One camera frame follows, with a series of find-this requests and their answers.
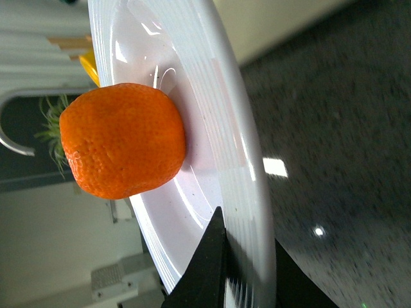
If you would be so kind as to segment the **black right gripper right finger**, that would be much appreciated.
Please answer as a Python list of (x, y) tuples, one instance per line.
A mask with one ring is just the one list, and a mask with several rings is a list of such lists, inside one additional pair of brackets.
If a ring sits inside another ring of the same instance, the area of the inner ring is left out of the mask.
[(275, 241), (277, 262), (276, 307), (337, 308), (327, 296), (293, 261), (279, 241)]

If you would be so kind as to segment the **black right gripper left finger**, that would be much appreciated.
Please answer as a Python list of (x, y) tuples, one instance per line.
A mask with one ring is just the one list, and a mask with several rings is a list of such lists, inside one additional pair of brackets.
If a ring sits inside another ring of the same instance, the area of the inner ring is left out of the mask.
[(161, 306), (223, 307), (226, 276), (227, 234), (222, 208), (217, 207), (185, 273)]

